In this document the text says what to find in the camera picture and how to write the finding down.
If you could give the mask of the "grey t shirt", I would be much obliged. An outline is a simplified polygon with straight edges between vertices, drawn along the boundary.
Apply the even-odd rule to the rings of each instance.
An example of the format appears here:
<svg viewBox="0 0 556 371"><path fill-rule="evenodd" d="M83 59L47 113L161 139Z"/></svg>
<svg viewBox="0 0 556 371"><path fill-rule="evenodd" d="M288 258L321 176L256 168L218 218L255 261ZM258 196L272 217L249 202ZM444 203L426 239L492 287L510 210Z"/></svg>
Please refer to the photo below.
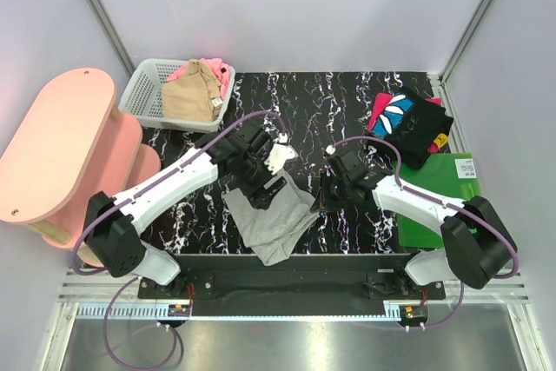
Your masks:
<svg viewBox="0 0 556 371"><path fill-rule="evenodd" d="M299 189L285 170L279 178L286 185L273 198L268 209L255 209L239 189L223 196L244 245L266 267L287 260L304 232L319 218L311 210L314 197Z"/></svg>

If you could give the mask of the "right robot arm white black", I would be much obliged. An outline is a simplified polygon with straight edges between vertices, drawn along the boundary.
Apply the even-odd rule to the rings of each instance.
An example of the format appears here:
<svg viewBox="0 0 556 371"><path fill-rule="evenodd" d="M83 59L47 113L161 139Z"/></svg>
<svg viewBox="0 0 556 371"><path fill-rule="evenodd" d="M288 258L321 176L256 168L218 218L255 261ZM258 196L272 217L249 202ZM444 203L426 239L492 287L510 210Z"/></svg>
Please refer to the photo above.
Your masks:
<svg viewBox="0 0 556 371"><path fill-rule="evenodd" d="M394 277L399 295L414 298L433 282L458 280L484 288L519 268L517 246L493 205L475 195L465 201L439 195L400 179L397 172L371 168L356 153L327 146L329 168L320 174L314 212L335 212L348 206L377 216L394 212L438 235L442 248L420 252Z"/></svg>

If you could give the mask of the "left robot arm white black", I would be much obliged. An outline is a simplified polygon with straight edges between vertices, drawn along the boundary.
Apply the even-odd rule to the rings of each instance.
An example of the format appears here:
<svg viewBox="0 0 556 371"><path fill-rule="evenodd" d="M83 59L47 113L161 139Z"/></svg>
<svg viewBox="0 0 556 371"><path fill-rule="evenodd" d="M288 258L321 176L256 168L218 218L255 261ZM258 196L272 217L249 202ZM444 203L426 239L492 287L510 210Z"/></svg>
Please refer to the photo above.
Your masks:
<svg viewBox="0 0 556 371"><path fill-rule="evenodd" d="M188 277L173 255L142 240L147 227L177 202L225 176L238 181L252 208L268 209L286 185L280 170L296 157L288 135L272 140L251 122L206 134L180 159L140 184L112 197L93 195L83 241L111 276L142 277L167 297L179 297Z"/></svg>

